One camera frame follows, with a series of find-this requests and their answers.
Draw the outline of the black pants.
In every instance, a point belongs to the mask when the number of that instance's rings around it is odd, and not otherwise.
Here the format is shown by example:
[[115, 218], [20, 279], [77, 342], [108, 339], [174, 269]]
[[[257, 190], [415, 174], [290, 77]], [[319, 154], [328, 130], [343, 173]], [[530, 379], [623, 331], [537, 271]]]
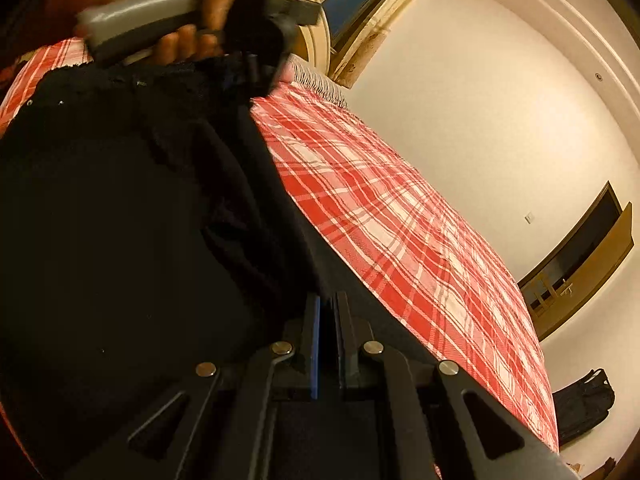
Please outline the black pants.
[[321, 300], [319, 395], [280, 400], [273, 473], [395, 479], [390, 413], [337, 387], [344, 292], [433, 358], [288, 196], [232, 58], [65, 67], [1, 141], [1, 474], [75, 467], [207, 363], [237, 368]]

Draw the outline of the pink folded quilt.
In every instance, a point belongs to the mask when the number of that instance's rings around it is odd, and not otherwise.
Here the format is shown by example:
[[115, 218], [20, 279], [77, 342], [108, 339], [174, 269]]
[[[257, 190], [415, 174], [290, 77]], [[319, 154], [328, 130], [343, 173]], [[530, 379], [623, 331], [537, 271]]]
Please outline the pink folded quilt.
[[279, 81], [282, 84], [290, 84], [295, 80], [295, 66], [291, 60], [288, 60], [280, 70]]

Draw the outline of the black backpack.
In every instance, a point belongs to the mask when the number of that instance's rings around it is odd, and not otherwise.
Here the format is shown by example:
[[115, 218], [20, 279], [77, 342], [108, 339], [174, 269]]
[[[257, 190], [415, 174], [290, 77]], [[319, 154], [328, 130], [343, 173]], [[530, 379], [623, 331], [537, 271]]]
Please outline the black backpack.
[[559, 446], [580, 438], [608, 417], [615, 392], [603, 368], [552, 393]]

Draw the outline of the beige floral right curtain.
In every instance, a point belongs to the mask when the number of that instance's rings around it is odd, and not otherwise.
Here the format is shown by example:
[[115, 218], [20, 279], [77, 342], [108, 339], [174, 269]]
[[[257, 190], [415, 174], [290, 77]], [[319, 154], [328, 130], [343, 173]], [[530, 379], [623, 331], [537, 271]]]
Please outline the beige floral right curtain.
[[341, 47], [335, 47], [329, 68], [330, 78], [351, 89], [363, 73], [392, 27], [414, 0], [373, 0], [362, 18], [350, 25]]

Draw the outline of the red plaid bed sheet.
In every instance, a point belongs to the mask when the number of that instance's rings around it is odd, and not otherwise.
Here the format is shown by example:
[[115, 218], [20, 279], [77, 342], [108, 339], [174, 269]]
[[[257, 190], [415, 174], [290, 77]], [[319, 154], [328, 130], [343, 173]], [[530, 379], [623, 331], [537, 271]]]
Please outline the red plaid bed sheet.
[[[2, 103], [1, 141], [44, 76], [87, 64], [75, 38], [39, 49]], [[544, 356], [486, 240], [349, 110], [280, 84], [250, 114], [288, 196], [373, 297], [427, 353], [457, 361], [557, 448]]]

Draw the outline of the brown wooden door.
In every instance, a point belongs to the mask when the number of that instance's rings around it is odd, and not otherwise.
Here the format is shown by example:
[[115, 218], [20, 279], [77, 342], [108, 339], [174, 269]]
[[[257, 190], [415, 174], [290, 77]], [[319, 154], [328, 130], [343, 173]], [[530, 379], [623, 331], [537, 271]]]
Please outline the brown wooden door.
[[540, 340], [578, 312], [634, 248], [632, 205], [609, 183], [550, 254], [518, 282]]

